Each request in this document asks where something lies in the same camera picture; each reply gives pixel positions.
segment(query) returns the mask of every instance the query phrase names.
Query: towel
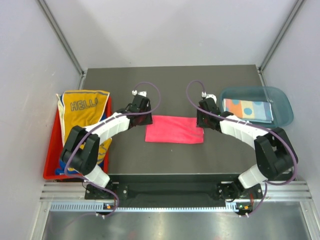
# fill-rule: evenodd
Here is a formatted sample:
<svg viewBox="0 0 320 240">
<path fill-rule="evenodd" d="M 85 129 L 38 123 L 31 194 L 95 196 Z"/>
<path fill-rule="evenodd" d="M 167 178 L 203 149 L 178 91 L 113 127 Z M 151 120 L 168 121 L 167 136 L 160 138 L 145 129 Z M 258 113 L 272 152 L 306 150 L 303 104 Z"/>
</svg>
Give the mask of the towel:
<svg viewBox="0 0 320 240">
<path fill-rule="evenodd" d="M 152 143 L 202 144 L 204 130 L 197 127 L 196 117 L 152 116 L 146 126 L 145 141 Z"/>
<path fill-rule="evenodd" d="M 69 90 L 62 95 L 57 94 L 63 146 L 74 126 L 86 127 L 107 118 L 105 108 L 109 95 L 109 92 L 100 90 Z M 111 141 L 110 138 L 99 147 L 97 164 L 100 166 L 103 165 Z M 56 169 L 55 172 L 63 174 L 65 164 L 60 160 L 59 165 L 61 168 Z M 77 173 L 72 168 L 68 168 L 68 172 Z"/>
<path fill-rule="evenodd" d="M 225 98 L 222 106 L 224 111 L 233 113 L 244 121 L 270 124 L 274 120 L 269 102 Z"/>
</svg>

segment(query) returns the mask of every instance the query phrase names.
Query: gray floor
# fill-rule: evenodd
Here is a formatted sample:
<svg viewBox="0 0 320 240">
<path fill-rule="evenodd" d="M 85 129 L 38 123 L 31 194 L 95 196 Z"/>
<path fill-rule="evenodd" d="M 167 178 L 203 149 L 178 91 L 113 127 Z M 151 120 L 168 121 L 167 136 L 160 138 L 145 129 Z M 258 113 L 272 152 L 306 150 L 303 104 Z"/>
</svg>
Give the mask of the gray floor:
<svg viewBox="0 0 320 240">
<path fill-rule="evenodd" d="M 83 89 L 111 93 L 113 110 L 124 108 L 133 99 L 135 84 L 148 81 L 160 89 L 162 101 L 154 115 L 196 117 L 187 100 L 187 84 L 198 79 L 206 92 L 219 96 L 227 87 L 261 85 L 255 65 L 170 66 L 89 69 Z M 147 90 L 151 106 L 158 101 L 152 87 Z M 190 95 L 201 100 L 201 88 L 194 85 Z M 146 127 L 138 126 L 113 138 L 109 151 L 109 173 L 241 173 L 256 163 L 253 149 L 239 140 L 206 129 L 203 144 L 145 142 Z"/>
<path fill-rule="evenodd" d="M 233 212 L 119 212 L 102 220 L 50 212 L 43 240 L 310 240 L 300 204 L 265 202 L 255 215 Z"/>
</svg>

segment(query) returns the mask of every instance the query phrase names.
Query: transparent blue bin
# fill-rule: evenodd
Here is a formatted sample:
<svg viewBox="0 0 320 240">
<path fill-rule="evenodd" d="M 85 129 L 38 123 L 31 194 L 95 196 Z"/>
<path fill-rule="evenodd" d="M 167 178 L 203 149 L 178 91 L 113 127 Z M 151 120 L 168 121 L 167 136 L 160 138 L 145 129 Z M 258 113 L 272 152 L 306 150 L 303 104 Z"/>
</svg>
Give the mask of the transparent blue bin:
<svg viewBox="0 0 320 240">
<path fill-rule="evenodd" d="M 294 119 L 290 102 L 286 94 L 272 86 L 240 86 L 225 88 L 219 97 L 220 110 L 223 112 L 223 99 L 258 101 L 271 103 L 272 123 L 254 122 L 266 128 L 283 127 Z"/>
</svg>

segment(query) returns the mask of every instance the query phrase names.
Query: pink cloth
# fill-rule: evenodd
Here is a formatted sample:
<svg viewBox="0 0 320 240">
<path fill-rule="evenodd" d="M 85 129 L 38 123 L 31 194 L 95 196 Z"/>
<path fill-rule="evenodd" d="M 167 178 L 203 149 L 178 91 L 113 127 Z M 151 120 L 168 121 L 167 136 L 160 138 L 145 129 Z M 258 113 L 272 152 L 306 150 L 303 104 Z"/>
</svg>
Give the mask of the pink cloth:
<svg viewBox="0 0 320 240">
<path fill-rule="evenodd" d="M 197 127 L 196 117 L 152 116 L 146 126 L 145 141 L 151 143 L 202 144 L 204 130 Z"/>
</svg>

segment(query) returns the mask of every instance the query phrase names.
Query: white panel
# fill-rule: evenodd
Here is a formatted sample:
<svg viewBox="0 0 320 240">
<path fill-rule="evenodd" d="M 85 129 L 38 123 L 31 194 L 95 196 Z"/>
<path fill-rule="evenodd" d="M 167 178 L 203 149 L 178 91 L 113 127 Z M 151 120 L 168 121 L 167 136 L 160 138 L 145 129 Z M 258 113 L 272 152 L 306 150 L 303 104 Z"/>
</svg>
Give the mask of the white panel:
<svg viewBox="0 0 320 240">
<path fill-rule="evenodd" d="M 47 0 L 83 68 L 260 65 L 295 0 Z"/>
<path fill-rule="evenodd" d="M 35 0 L 0 5 L 0 238 L 24 240 L 44 184 L 55 94 L 80 77 Z"/>
<path fill-rule="evenodd" d="M 320 1 L 307 0 L 271 59 L 267 84 L 289 98 L 293 122 L 285 130 L 299 157 L 298 172 L 320 212 Z"/>
</svg>

